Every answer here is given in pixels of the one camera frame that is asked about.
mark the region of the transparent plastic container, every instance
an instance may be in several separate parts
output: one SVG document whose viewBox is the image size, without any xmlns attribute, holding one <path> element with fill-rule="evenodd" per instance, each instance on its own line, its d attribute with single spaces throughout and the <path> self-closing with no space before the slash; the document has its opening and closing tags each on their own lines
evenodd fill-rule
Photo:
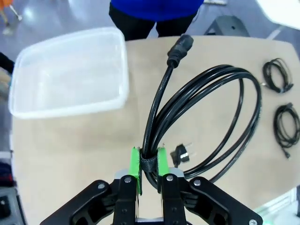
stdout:
<svg viewBox="0 0 300 225">
<path fill-rule="evenodd" d="M 21 119 L 71 116 L 121 108 L 128 90 L 124 36 L 117 28 L 100 28 L 24 49 L 8 105 Z"/>
</svg>

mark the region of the screw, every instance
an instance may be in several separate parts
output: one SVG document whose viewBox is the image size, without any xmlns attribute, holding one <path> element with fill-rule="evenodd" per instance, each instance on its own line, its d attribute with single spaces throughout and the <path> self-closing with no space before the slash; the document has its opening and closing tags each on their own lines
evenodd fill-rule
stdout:
<svg viewBox="0 0 300 225">
<path fill-rule="evenodd" d="M 194 185 L 195 185 L 195 186 L 200 186 L 200 185 L 201 185 L 201 181 L 195 180 L 195 181 L 194 181 Z"/>
<path fill-rule="evenodd" d="M 98 185 L 98 189 L 103 189 L 103 188 L 105 188 L 105 185 L 104 185 L 104 184 L 99 184 L 99 185 Z"/>
<path fill-rule="evenodd" d="M 124 179 L 124 181 L 125 181 L 125 183 L 130 183 L 130 182 L 131 182 L 131 177 L 126 177 L 126 178 Z"/>
<path fill-rule="evenodd" d="M 257 221 L 255 219 L 251 219 L 249 221 L 249 225 L 257 225 Z"/>
<path fill-rule="evenodd" d="M 167 181 L 172 181 L 173 180 L 173 176 L 172 175 L 168 175 L 167 176 Z"/>
</svg>

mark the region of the cable connector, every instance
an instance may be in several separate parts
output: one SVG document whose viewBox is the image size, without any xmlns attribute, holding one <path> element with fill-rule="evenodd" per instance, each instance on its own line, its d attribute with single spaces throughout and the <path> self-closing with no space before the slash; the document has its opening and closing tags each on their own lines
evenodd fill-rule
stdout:
<svg viewBox="0 0 300 225">
<path fill-rule="evenodd" d="M 285 154 L 285 157 L 286 157 L 287 159 L 290 159 L 291 155 L 290 155 L 284 148 L 282 148 L 282 151 L 283 151 L 283 153 Z"/>
<path fill-rule="evenodd" d="M 290 108 L 293 107 L 293 104 L 290 102 L 290 103 L 286 104 L 285 107 L 286 107 L 287 109 L 290 109 Z"/>
<path fill-rule="evenodd" d="M 183 144 L 177 145 L 175 151 L 172 151 L 170 153 L 175 168 L 178 168 L 180 163 L 186 163 L 189 161 L 187 147 L 188 145 L 186 146 L 184 146 Z"/>
<path fill-rule="evenodd" d="M 168 52 L 169 58 L 167 60 L 167 65 L 170 66 L 173 64 L 174 68 L 176 68 L 179 65 L 180 60 L 186 57 L 188 51 L 193 45 L 193 42 L 194 40 L 190 35 L 181 35 Z"/>
<path fill-rule="evenodd" d="M 284 91 L 284 92 L 289 91 L 290 89 L 292 89 L 293 86 L 294 86 L 293 83 L 288 84 L 287 87 L 285 88 L 285 91 Z"/>
</svg>

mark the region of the black pants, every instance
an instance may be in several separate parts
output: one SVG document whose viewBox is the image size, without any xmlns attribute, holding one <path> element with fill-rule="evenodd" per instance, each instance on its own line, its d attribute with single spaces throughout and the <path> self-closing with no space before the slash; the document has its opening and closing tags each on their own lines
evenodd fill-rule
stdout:
<svg viewBox="0 0 300 225">
<path fill-rule="evenodd" d="M 197 12 L 190 16 L 157 22 L 156 30 L 158 32 L 158 36 L 180 36 L 187 31 L 196 14 Z M 122 31 L 126 41 L 147 38 L 151 29 L 155 25 L 155 21 L 138 19 L 127 15 L 116 9 L 112 4 L 110 4 L 109 16 L 116 27 Z"/>
<path fill-rule="evenodd" d="M 0 52 L 0 67 L 12 74 L 14 66 L 15 63 L 12 60 L 10 60 L 5 54 Z"/>
</svg>

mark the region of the coiled black cable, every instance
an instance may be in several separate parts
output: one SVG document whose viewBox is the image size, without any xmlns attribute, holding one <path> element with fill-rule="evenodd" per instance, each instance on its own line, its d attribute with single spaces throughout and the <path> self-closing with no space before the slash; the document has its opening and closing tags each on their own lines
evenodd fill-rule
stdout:
<svg viewBox="0 0 300 225">
<path fill-rule="evenodd" d="M 283 87 L 279 88 L 275 85 L 272 79 L 272 67 L 275 67 L 283 78 Z M 276 58 L 264 64 L 262 68 L 262 74 L 266 83 L 262 83 L 263 86 L 277 92 L 285 93 L 293 87 L 292 75 L 288 71 L 286 63 L 281 58 Z"/>
<path fill-rule="evenodd" d="M 284 113 L 289 113 L 294 120 L 295 133 L 293 136 L 288 135 L 283 126 L 282 116 Z M 292 103 L 278 107 L 274 116 L 273 128 L 277 143 L 280 145 L 285 157 L 289 158 L 291 155 L 285 149 L 297 144 L 300 139 L 300 120 Z"/>
<path fill-rule="evenodd" d="M 220 162 L 222 162 L 225 158 L 227 158 L 230 154 L 234 152 L 239 146 L 240 148 L 235 153 L 233 158 L 226 164 L 226 166 L 216 174 L 210 181 L 215 182 L 218 180 L 224 173 L 228 171 L 228 169 L 235 163 L 235 161 L 239 158 L 239 156 L 244 151 L 248 142 L 250 141 L 260 117 L 260 110 L 262 104 L 262 96 L 261 96 L 261 88 L 259 82 L 256 78 L 247 70 L 242 68 L 233 67 L 230 65 L 219 65 L 213 68 L 210 68 L 203 73 L 196 76 L 194 79 L 185 84 L 177 93 L 173 95 L 173 97 L 165 104 L 165 106 L 161 109 L 161 111 L 156 115 L 159 107 L 160 100 L 164 93 L 167 82 L 170 78 L 170 75 L 173 70 L 173 65 L 169 65 L 164 78 L 157 90 L 155 95 L 151 111 L 149 114 L 145 137 L 142 147 L 142 156 L 144 158 L 151 158 L 157 154 L 157 148 L 160 140 L 166 131 L 170 128 L 170 126 L 189 108 L 191 108 L 194 104 L 200 101 L 202 98 L 213 92 L 215 89 L 221 87 L 222 85 L 236 80 L 239 80 L 240 84 L 240 97 L 238 101 L 238 106 L 233 117 L 232 123 L 227 131 L 225 137 L 219 146 L 211 153 L 210 156 L 207 157 L 202 163 L 195 166 L 192 169 L 189 169 L 184 172 L 185 178 L 189 179 L 194 176 L 197 176 L 208 169 L 216 166 Z M 238 116 L 241 111 L 241 106 L 243 103 L 244 97 L 244 83 L 243 79 L 249 79 L 253 82 L 254 87 L 257 92 L 257 99 L 255 110 L 251 117 L 249 124 L 246 129 L 242 133 L 241 137 L 236 141 L 236 143 L 230 147 L 223 155 L 212 161 L 216 155 L 221 151 L 226 142 L 228 141 L 230 135 L 233 132 L 235 124 L 237 122 Z M 156 172 L 145 172 L 145 175 L 148 181 L 157 188 L 157 173 Z"/>
</svg>

